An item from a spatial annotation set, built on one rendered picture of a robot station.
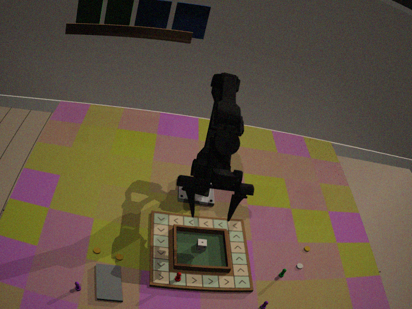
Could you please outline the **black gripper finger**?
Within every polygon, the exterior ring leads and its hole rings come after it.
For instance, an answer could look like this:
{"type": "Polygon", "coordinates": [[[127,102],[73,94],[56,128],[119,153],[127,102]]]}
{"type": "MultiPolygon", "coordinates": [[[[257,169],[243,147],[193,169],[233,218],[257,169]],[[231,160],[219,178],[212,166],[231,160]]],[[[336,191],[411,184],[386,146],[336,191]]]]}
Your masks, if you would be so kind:
{"type": "Polygon", "coordinates": [[[194,189],[185,189],[182,188],[182,190],[185,190],[187,193],[187,197],[189,199],[189,204],[190,204],[190,209],[191,209],[191,215],[194,217],[195,209],[194,209],[194,197],[195,197],[195,190],[194,189]]]}
{"type": "Polygon", "coordinates": [[[231,196],[231,201],[230,201],[230,206],[229,206],[229,212],[228,212],[228,219],[227,221],[230,221],[237,205],[242,201],[243,198],[247,198],[247,196],[241,196],[241,195],[233,195],[231,196]]]}

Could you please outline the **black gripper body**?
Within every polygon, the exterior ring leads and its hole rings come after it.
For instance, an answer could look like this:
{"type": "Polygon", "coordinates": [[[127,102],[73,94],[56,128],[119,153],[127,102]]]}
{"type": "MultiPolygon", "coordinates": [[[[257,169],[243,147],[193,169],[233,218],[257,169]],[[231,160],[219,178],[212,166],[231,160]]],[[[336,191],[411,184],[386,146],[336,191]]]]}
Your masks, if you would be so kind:
{"type": "Polygon", "coordinates": [[[177,186],[182,186],[185,189],[193,189],[195,186],[213,188],[213,189],[221,189],[221,190],[233,191],[235,192],[234,195],[241,195],[241,196],[252,195],[253,196],[254,186],[252,184],[244,184],[244,183],[241,183],[240,185],[233,184],[232,189],[228,189],[225,187],[213,187],[212,185],[209,185],[208,183],[206,183],[207,173],[213,162],[217,163],[218,168],[224,169],[225,165],[230,165],[231,159],[224,158],[224,157],[208,156],[204,180],[196,180],[195,177],[179,175],[177,179],[177,186]]]}

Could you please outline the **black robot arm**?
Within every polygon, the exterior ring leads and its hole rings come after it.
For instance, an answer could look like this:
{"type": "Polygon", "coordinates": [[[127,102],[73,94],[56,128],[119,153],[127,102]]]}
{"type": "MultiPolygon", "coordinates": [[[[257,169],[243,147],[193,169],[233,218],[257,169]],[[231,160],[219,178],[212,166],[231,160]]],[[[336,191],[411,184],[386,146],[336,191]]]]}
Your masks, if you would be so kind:
{"type": "MultiPolygon", "coordinates": [[[[236,103],[236,93],[239,91],[240,80],[229,73],[214,74],[212,77],[212,96],[214,105],[208,127],[204,148],[193,160],[191,175],[196,180],[205,179],[208,156],[231,159],[240,146],[239,137],[244,132],[244,121],[240,107],[236,103]]],[[[207,173],[206,183],[213,187],[232,189],[233,184],[240,185],[243,172],[234,170],[231,166],[218,168],[212,163],[207,173]],[[230,167],[230,168],[229,168],[230,167]]]]}

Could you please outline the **white die with black pips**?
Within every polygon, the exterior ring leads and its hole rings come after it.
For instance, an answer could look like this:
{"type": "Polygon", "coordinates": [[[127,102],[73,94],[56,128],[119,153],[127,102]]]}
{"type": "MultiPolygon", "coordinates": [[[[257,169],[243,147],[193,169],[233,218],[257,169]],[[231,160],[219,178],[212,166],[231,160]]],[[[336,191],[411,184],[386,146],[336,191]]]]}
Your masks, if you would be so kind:
{"type": "Polygon", "coordinates": [[[196,250],[205,251],[207,248],[207,240],[198,239],[196,243],[196,250]]]}

